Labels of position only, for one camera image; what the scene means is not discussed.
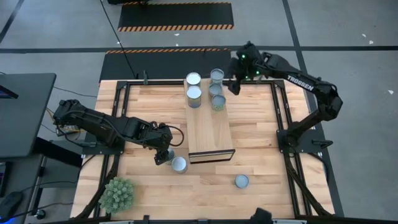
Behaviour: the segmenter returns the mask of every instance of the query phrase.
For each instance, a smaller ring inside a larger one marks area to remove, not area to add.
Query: wooden table
[[[116,82],[101,82],[95,110],[111,114]],[[304,92],[287,82],[285,85],[293,120],[301,120],[308,115]],[[150,215],[151,220],[248,219],[257,207],[272,212],[274,218],[294,217],[284,159],[275,135],[277,122],[270,86],[243,85],[239,96],[228,90],[224,92],[236,149],[233,158],[228,162],[190,164],[187,172],[181,175],[168,165],[156,166],[154,151],[126,143],[118,176],[131,179],[135,184],[135,203],[130,210],[113,215],[113,220],[142,220],[144,215]],[[165,122],[186,132],[184,97],[182,85],[133,86],[127,116]],[[173,142],[181,140],[174,129],[172,134]],[[175,152],[188,160],[188,140]],[[321,162],[306,154],[301,158],[308,188],[324,208],[333,213]],[[102,161],[103,156],[96,156],[81,171],[71,217],[78,215],[96,192]],[[248,188],[235,187],[237,174],[249,177]],[[296,189],[300,211],[304,214],[301,193],[297,186]]]

